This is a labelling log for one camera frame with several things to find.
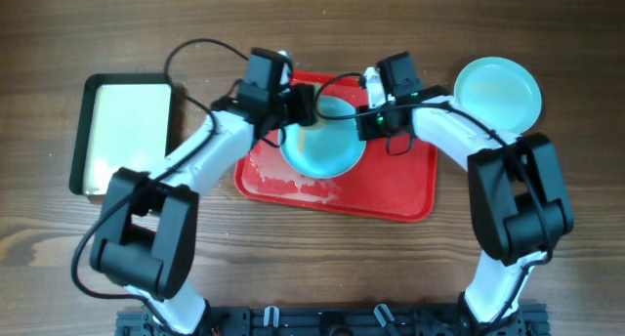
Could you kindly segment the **light blue plate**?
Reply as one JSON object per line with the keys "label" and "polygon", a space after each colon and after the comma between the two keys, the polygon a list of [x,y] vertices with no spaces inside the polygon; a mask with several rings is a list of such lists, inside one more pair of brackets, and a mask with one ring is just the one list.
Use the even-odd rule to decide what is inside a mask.
{"label": "light blue plate", "polygon": [[537,122],[543,105],[532,74],[501,57],[468,63],[456,78],[453,95],[462,108],[499,129],[518,134]]}
{"label": "light blue plate", "polygon": [[362,141],[353,118],[326,120],[313,126],[286,126],[278,132],[280,153],[298,173],[314,179],[330,179],[353,169],[362,158]]}

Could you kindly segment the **light blue top plate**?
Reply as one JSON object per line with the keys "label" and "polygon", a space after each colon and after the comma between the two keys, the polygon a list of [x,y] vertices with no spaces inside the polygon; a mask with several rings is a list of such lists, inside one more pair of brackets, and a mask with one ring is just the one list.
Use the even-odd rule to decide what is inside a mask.
{"label": "light blue top plate", "polygon": [[501,57],[468,63],[456,78],[453,95],[462,108],[499,129],[518,134],[537,122],[543,105],[532,74]]}

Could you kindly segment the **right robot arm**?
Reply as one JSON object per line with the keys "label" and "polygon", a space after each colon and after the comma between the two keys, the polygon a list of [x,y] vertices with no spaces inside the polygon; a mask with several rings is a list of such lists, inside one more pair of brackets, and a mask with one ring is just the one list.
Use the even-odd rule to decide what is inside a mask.
{"label": "right robot arm", "polygon": [[573,229],[553,143],[541,133],[498,129],[444,88],[425,87],[407,52],[378,61],[358,81],[368,98],[356,113],[363,139],[407,133],[467,172],[481,255],[460,304],[476,333],[510,324],[532,271],[552,261],[558,241]]}

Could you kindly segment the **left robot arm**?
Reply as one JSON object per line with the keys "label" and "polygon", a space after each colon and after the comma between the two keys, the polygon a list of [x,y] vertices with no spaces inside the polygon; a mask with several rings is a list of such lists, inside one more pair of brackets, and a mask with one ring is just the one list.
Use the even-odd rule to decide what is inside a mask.
{"label": "left robot arm", "polygon": [[155,169],[117,170],[99,219],[80,244],[91,268],[141,302],[150,334],[213,335],[209,302],[188,275],[200,198],[273,130],[313,125],[319,92],[310,84],[256,88],[236,81],[204,124]]}

